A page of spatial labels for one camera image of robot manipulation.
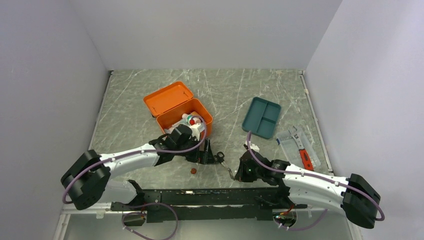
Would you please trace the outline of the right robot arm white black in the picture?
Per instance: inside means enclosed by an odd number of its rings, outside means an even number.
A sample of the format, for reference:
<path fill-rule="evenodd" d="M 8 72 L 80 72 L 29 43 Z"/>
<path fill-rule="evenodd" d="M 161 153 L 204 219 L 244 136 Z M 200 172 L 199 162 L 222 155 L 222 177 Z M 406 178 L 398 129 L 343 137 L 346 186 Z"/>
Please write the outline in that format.
<path fill-rule="evenodd" d="M 287 208 L 307 205 L 328 209 L 346 216 L 353 224 L 373 229 L 380 211 L 380 194 L 361 176 L 330 176 L 303 169 L 285 160 L 268 160 L 258 152 L 246 151 L 239 159 L 235 180 L 256 180 L 274 186 L 276 192 L 268 205 Z"/>

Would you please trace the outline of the white green medicine bottle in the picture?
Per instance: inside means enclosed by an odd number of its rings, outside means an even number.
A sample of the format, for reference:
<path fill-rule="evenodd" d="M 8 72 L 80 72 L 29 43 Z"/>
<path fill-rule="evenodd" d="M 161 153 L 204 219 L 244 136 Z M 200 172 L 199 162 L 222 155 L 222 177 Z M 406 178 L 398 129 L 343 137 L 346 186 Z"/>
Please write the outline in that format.
<path fill-rule="evenodd" d="M 182 120 L 184 120 L 189 125 L 194 125 L 197 123 L 197 117 L 192 114 L 182 114 Z"/>

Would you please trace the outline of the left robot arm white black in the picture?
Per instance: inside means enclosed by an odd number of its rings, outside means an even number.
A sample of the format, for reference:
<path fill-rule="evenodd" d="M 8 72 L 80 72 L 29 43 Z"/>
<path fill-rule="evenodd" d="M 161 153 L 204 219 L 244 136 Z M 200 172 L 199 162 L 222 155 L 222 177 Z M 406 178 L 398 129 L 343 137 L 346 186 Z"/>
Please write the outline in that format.
<path fill-rule="evenodd" d="M 61 177 L 64 187 L 62 202 L 85 210 L 97 203 L 116 202 L 137 210 L 145 203 L 145 193 L 134 180 L 114 179 L 131 171 L 157 167 L 175 156 L 189 157 L 205 142 L 205 123 L 192 126 L 181 124 L 148 143 L 121 152 L 98 154 L 84 152 Z"/>

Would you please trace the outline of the black handled scissors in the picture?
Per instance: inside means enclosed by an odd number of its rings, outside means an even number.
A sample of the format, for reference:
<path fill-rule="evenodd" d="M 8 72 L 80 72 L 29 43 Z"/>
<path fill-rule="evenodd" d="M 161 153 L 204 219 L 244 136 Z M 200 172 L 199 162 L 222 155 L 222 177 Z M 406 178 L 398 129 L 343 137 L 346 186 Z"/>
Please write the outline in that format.
<path fill-rule="evenodd" d="M 225 161 L 225 154 L 222 151 L 219 151 L 216 153 L 216 155 L 214 155 L 214 160 L 221 164 L 227 171 L 229 174 L 229 177 L 234 181 L 235 177 L 233 175 L 233 171 L 231 170 L 231 168 L 227 165 L 227 162 Z"/>

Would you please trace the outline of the white gauze pack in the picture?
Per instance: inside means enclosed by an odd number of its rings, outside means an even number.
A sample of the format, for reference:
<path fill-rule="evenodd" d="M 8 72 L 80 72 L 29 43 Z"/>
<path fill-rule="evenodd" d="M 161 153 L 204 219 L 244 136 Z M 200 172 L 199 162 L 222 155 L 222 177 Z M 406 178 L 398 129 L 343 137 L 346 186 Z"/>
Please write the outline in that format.
<path fill-rule="evenodd" d="M 179 127 L 180 125 L 185 125 L 186 122 L 184 120 L 180 120 L 174 124 L 172 124 L 169 128 L 164 129 L 164 132 L 166 134 L 170 134 L 175 128 Z"/>

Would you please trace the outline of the orange medicine box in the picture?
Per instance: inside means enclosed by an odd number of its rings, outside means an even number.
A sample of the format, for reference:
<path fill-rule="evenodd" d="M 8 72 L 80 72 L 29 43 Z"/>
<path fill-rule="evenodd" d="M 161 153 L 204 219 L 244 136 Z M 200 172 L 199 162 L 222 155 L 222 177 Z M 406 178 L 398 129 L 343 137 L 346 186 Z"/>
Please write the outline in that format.
<path fill-rule="evenodd" d="M 143 98 L 151 115 L 156 118 L 163 133 L 182 119 L 183 114 L 196 112 L 205 121 L 207 136 L 213 129 L 213 117 L 203 103 L 181 81 L 176 81 Z"/>

